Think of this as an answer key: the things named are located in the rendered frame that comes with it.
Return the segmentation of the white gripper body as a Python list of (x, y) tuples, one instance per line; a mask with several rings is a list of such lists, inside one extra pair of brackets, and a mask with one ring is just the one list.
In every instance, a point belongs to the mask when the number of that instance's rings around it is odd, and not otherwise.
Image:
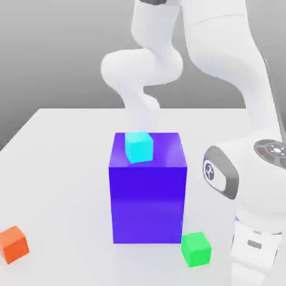
[(263, 286), (276, 257), (232, 257), (231, 286)]

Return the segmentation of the small green cube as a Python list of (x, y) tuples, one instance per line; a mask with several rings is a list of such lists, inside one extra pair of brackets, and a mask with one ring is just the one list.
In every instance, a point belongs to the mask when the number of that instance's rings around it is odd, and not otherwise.
[(204, 232), (184, 234), (181, 252), (189, 268), (207, 265), (211, 260), (212, 246)]

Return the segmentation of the large blue box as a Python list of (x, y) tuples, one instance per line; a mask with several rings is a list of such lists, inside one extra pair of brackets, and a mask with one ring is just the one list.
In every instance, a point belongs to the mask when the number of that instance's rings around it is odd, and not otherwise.
[(152, 161), (130, 164), (125, 136), (116, 133), (109, 160), (115, 244), (179, 244), (187, 162), (178, 133), (152, 133)]

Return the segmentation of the small cyan cube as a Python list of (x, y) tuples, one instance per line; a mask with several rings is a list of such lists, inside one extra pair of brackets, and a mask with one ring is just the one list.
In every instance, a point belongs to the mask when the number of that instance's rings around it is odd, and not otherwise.
[(125, 133), (125, 153), (131, 164), (153, 160), (154, 142), (148, 132)]

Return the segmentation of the small orange cube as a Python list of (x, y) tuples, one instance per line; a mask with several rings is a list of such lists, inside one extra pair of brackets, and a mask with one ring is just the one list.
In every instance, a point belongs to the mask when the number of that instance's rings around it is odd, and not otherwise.
[(8, 265), (29, 252), (26, 236), (17, 226), (0, 232), (0, 254)]

